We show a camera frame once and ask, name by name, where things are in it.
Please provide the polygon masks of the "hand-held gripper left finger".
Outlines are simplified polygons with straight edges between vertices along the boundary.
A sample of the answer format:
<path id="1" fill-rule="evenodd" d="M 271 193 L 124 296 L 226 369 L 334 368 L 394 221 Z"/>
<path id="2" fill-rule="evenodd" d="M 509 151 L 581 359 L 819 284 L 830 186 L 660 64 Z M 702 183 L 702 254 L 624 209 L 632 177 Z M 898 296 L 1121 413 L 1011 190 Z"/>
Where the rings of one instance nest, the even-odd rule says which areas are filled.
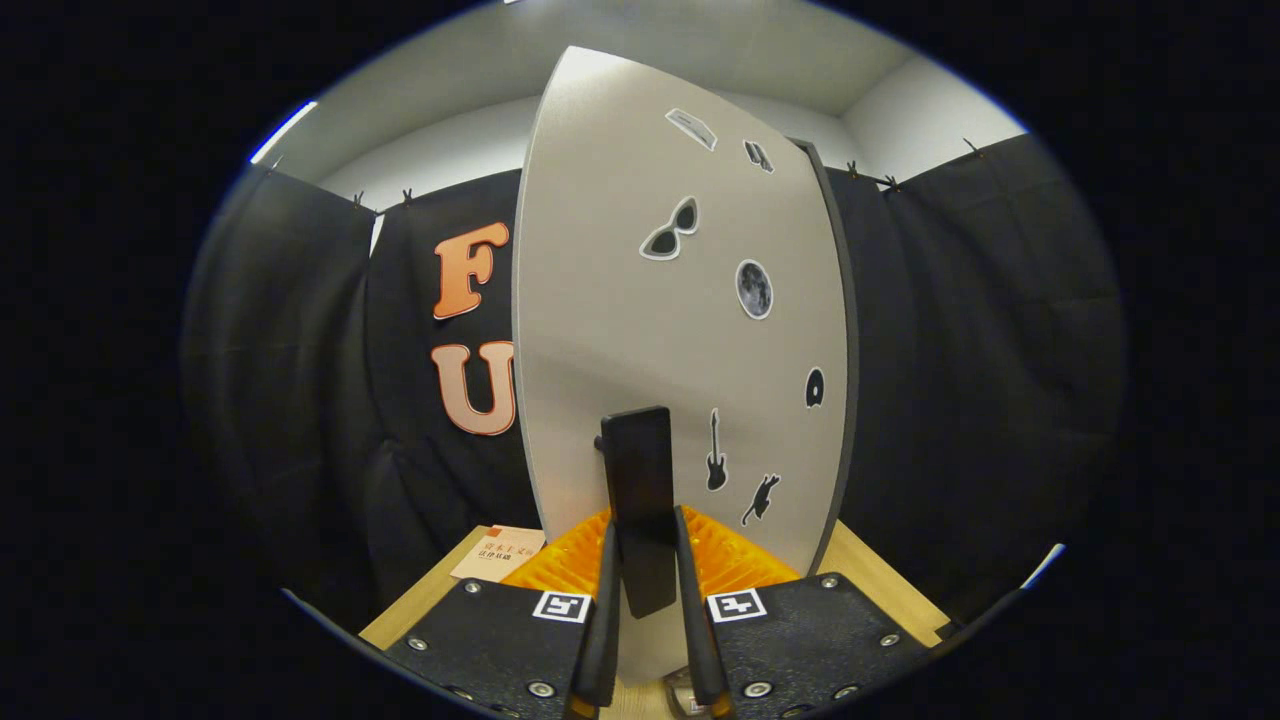
<path id="1" fill-rule="evenodd" d="M 457 580 L 387 661 L 485 719 L 595 719 L 614 694 L 620 560 L 602 510 L 499 582 Z"/>

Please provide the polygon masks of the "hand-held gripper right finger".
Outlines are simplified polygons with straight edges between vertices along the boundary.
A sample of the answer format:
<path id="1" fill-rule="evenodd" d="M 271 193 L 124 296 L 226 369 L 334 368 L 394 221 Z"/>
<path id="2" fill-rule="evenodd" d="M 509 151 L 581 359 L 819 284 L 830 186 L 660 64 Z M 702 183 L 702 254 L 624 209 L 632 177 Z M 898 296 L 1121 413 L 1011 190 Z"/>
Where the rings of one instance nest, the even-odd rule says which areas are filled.
<path id="1" fill-rule="evenodd" d="M 673 516 L 687 666 L 714 719 L 842 719 L 933 659 L 844 574 L 777 582 L 718 521 Z"/>

